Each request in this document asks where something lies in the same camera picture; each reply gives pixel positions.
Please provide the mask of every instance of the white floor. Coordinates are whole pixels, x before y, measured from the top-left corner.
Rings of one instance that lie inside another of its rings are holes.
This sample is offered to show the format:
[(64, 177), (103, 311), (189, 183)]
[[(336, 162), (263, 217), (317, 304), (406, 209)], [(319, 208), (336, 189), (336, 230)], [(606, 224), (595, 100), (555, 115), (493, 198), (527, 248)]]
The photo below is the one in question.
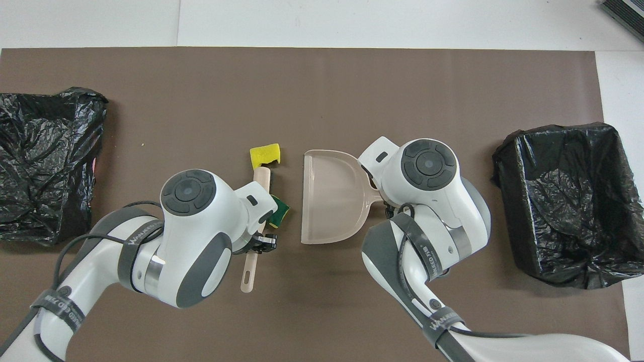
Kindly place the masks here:
[[(644, 43), (597, 0), (0, 0), (0, 49), (295, 46), (597, 51), (604, 119), (644, 193)], [(623, 283), (644, 360), (644, 278)]]

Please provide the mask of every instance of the black trash bag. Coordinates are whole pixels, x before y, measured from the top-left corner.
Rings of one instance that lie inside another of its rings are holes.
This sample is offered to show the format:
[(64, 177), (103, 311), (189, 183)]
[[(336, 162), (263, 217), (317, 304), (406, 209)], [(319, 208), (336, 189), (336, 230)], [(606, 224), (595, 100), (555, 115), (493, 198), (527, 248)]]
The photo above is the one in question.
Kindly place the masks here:
[(517, 131), (492, 159), (519, 269), (580, 289), (642, 275), (643, 208), (613, 127)]
[(54, 245), (90, 229), (107, 102), (84, 88), (0, 93), (0, 241)]

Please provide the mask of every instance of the beige dustpan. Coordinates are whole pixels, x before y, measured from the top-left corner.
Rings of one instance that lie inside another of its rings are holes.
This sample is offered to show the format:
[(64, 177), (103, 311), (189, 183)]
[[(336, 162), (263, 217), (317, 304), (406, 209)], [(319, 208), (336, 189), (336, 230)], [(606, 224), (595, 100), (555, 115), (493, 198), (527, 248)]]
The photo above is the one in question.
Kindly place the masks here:
[(327, 149), (307, 151), (302, 243), (333, 243), (351, 237), (364, 225), (371, 204), (382, 200), (352, 155)]

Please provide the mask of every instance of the brown tabletop surface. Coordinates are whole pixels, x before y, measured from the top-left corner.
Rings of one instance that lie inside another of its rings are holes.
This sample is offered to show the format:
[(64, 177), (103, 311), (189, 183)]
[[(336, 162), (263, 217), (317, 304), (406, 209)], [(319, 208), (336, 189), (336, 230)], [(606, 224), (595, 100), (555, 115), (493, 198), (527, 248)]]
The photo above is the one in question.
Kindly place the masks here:
[[(360, 246), (384, 220), (374, 207), (342, 242), (300, 243), (303, 154), (358, 156), (385, 135), (449, 144), (493, 217), (489, 245), (433, 281), (432, 291), (485, 332), (570, 333), (628, 356), (621, 285), (581, 291), (532, 279), (513, 262), (491, 154), (517, 129), (601, 122), (592, 52), (313, 48), (3, 49), (0, 91), (105, 95), (94, 222), (155, 199), (174, 173), (208, 169), (238, 188), (249, 149), (277, 142), (272, 193), (292, 207), (278, 249), (240, 291), (243, 256), (219, 289), (178, 310), (109, 287), (68, 349), (74, 361), (442, 361), (371, 279)], [(47, 288), (60, 247), (0, 243), (0, 340)]]

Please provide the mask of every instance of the beige handle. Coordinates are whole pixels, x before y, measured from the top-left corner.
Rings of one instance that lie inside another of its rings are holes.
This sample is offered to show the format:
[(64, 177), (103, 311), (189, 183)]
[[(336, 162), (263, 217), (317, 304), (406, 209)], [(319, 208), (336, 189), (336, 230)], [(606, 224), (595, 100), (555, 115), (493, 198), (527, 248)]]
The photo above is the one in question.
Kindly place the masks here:
[[(257, 167), (252, 174), (252, 180), (259, 182), (259, 184), (264, 187), (264, 190), (269, 191), (270, 188), (270, 169), (267, 167)], [(260, 233), (264, 232), (264, 226), (266, 223), (263, 223), (260, 228), (257, 230)], [(257, 257), (258, 254), (254, 251), (249, 251), (246, 253), (246, 262), (243, 265), (243, 274), (241, 276), (241, 291), (244, 293), (250, 293), (252, 287), (255, 283), (255, 270), (257, 269)]]

